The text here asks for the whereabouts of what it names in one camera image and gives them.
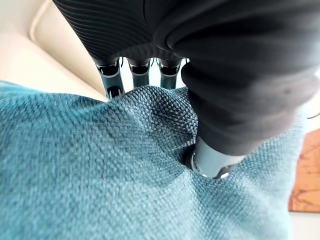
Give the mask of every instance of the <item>ribbed black fabric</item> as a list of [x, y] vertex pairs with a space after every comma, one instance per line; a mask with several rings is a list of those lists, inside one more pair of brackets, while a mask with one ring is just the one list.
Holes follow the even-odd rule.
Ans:
[[318, 88], [319, 0], [54, 0], [94, 59], [189, 58], [198, 134], [229, 155], [283, 132]]

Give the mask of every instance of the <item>robotic hand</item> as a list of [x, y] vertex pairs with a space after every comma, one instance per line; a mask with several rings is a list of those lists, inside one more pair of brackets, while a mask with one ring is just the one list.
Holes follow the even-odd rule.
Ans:
[[283, 132], [318, 88], [320, 2], [296, 0], [53, 0], [100, 72], [106, 96], [135, 87], [159, 59], [161, 86], [181, 77], [198, 116], [185, 163], [224, 178], [265, 139]]

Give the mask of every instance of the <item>teal fabric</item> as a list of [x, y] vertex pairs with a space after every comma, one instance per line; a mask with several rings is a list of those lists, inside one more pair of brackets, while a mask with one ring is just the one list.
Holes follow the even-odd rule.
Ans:
[[0, 239], [291, 239], [303, 119], [215, 180], [181, 164], [197, 131], [185, 88], [104, 103], [2, 87]]

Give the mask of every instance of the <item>black fabric sleeve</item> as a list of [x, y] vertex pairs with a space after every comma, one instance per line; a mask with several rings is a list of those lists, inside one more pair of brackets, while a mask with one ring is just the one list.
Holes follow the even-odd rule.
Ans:
[[318, 89], [319, 0], [185, 0], [157, 19], [152, 11], [147, 3], [157, 46], [190, 59], [181, 75], [198, 135], [222, 153], [249, 154], [285, 131]]

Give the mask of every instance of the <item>textured blue cushion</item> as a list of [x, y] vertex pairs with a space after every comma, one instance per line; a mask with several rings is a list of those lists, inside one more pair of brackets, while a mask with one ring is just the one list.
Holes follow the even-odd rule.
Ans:
[[303, 122], [214, 180], [180, 163], [197, 131], [185, 88], [108, 103], [0, 88], [0, 239], [290, 239]]

